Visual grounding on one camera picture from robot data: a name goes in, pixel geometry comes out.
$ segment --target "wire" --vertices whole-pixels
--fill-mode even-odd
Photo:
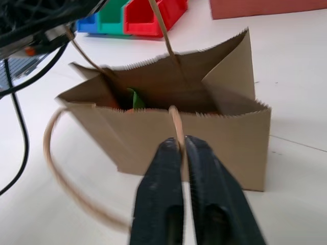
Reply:
[[[22,84],[19,84],[15,87],[10,87],[9,89],[7,89],[5,91],[0,92],[0,97],[20,91],[21,89],[26,88],[27,86],[35,83],[37,80],[42,78],[57,63],[57,61],[60,59],[63,52],[67,48],[67,45],[68,45],[68,43],[66,43],[64,46],[62,46],[60,48],[60,50],[57,52],[57,54],[52,58],[52,60],[38,74],[36,74],[34,77],[28,79],[27,81],[23,82]]]
[[[5,59],[5,69],[6,69],[6,75],[7,75],[7,80],[8,80],[9,87],[10,88],[15,88],[13,86],[12,80],[11,80],[8,59]],[[22,132],[23,137],[24,137],[25,149],[24,149],[24,157],[23,157],[23,160],[22,160],[22,163],[21,163],[21,166],[20,166],[20,169],[19,169],[18,173],[12,179],[12,181],[5,188],[3,188],[0,191],[0,195],[4,194],[7,190],[9,190],[17,182],[17,180],[21,177],[22,173],[25,170],[27,160],[28,160],[28,157],[29,157],[29,151],[30,151],[29,135],[28,135],[28,132],[27,132],[27,129],[26,129],[26,124],[25,124],[24,117],[23,117],[23,115],[21,113],[19,101],[18,101],[15,93],[11,94],[11,99],[12,99],[13,104],[15,106],[15,111],[16,111],[16,114],[17,114],[17,118],[19,119],[20,129],[21,129],[21,132]]]

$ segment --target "brown paper bag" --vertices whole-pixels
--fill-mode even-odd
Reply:
[[[207,141],[244,189],[263,191],[271,110],[255,100],[249,31],[187,54],[173,54],[166,42],[170,56],[115,68],[114,78],[73,64],[87,81],[58,99],[68,107],[95,104],[71,110],[118,171],[134,175],[143,175],[158,145],[176,136],[167,111],[175,105],[185,135]],[[127,88],[157,110],[110,108],[118,101],[128,109]],[[182,178],[188,180],[185,164]]]

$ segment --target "floor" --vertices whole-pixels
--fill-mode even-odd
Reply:
[[[266,192],[246,195],[267,243],[326,244],[327,10],[212,21],[207,1],[189,0],[189,4],[188,12],[169,32],[177,52],[210,47],[250,28],[256,95],[273,113]],[[81,34],[77,41],[99,65],[121,66],[166,52],[162,40]],[[43,131],[60,106],[54,98],[83,81],[68,66],[73,61],[87,65],[70,45],[42,80],[18,93],[31,154],[22,179],[0,198],[0,244],[127,244],[128,234],[99,224],[63,192],[43,158]],[[4,186],[19,168],[23,147],[9,96],[1,99],[0,111],[0,186]],[[54,133],[52,150],[69,178],[88,196],[131,217],[140,178],[118,174],[69,115]],[[192,245],[190,215],[188,206],[185,244]]]

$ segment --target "red storage bin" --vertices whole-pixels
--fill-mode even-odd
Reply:
[[[188,9],[186,0],[156,0],[167,31]],[[124,33],[162,37],[157,18],[148,0],[132,0],[125,6]]]
[[[327,0],[210,0],[213,19],[327,8]]]

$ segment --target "orange component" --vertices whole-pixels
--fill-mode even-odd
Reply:
[[[25,53],[28,55],[28,56],[35,56],[36,55],[36,51],[34,48],[32,47],[26,47],[25,48]]]

